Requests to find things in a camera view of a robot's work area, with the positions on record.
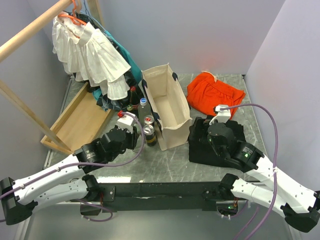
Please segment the cream canvas tote bag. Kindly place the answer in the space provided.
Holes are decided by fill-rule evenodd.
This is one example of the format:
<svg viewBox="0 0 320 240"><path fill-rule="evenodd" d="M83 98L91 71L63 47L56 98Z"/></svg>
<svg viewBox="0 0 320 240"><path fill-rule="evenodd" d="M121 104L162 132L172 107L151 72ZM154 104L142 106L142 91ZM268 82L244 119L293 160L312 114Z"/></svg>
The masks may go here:
<svg viewBox="0 0 320 240"><path fill-rule="evenodd" d="M178 75L169 64L155 66L142 71L141 85L151 106L160 149L187 143L192 118Z"/></svg>

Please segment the coca-cola glass bottle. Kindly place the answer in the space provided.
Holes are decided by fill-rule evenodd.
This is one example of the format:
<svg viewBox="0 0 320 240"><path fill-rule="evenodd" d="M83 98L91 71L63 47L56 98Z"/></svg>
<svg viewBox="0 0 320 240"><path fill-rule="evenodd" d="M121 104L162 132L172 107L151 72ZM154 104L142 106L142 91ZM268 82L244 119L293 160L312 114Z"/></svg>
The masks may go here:
<svg viewBox="0 0 320 240"><path fill-rule="evenodd" d="M140 98L135 86L130 87L130 105L132 106L132 110L137 110L140 105Z"/></svg>

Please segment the green glass bottle gold cap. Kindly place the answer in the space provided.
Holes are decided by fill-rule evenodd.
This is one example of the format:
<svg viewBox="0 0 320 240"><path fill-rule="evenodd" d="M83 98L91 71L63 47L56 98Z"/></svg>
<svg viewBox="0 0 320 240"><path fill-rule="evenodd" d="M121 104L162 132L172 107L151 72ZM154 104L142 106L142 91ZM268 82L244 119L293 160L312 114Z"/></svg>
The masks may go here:
<svg viewBox="0 0 320 240"><path fill-rule="evenodd" d="M132 112L134 110L134 108L131 104L129 104L126 108L127 108L128 112Z"/></svg>

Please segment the dark soda can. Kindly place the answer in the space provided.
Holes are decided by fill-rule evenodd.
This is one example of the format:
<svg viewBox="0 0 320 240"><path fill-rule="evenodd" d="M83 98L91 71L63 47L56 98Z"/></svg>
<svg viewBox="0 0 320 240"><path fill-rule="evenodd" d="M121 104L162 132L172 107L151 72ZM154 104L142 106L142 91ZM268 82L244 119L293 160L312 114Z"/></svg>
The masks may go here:
<svg viewBox="0 0 320 240"><path fill-rule="evenodd" d="M147 145L150 147L153 147L157 143L155 128L150 124L146 124L143 127L143 133L145 135L145 140Z"/></svg>

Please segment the red bull can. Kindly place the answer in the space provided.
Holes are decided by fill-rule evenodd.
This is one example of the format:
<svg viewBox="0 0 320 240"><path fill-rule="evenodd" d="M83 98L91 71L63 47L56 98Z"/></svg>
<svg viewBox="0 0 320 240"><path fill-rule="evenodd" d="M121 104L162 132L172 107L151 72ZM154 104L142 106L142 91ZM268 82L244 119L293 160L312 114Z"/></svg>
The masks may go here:
<svg viewBox="0 0 320 240"><path fill-rule="evenodd" d="M150 125L150 126L155 126L155 119L152 115L146 115L143 119L144 125Z"/></svg>

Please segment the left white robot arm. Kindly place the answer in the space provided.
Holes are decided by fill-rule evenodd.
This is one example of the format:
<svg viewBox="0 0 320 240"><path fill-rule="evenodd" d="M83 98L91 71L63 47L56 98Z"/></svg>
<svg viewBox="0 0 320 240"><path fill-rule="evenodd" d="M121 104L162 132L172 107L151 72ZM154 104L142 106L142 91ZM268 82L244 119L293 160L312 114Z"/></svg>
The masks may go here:
<svg viewBox="0 0 320 240"><path fill-rule="evenodd" d="M110 167L118 155L137 146L137 128L115 126L102 137L83 145L57 164L22 179L0 182L0 202L7 225L28 219L35 211L65 201L94 201L102 189L92 171Z"/></svg>

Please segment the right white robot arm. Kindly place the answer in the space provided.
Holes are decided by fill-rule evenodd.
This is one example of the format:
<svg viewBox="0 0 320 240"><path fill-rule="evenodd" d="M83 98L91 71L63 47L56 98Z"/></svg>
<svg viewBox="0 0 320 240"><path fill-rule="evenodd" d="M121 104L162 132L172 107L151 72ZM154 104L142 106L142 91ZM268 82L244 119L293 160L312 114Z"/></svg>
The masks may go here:
<svg viewBox="0 0 320 240"><path fill-rule="evenodd" d="M320 220L320 193L299 184L257 147L246 141L244 127L234 120L210 123L197 117L189 128L189 161L236 169L266 187L255 186L226 174L219 193L224 199L243 198L272 210L296 230L308 233Z"/></svg>

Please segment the pocari sweat plastic bottle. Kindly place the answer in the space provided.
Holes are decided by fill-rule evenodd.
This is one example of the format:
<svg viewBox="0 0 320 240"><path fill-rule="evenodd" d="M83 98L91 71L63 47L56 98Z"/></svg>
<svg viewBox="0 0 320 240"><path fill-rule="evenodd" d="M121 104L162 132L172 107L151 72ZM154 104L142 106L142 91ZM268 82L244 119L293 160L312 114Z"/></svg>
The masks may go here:
<svg viewBox="0 0 320 240"><path fill-rule="evenodd" d="M139 122L144 125L145 117L151 115L151 106L146 98L141 98L138 106L138 118Z"/></svg>

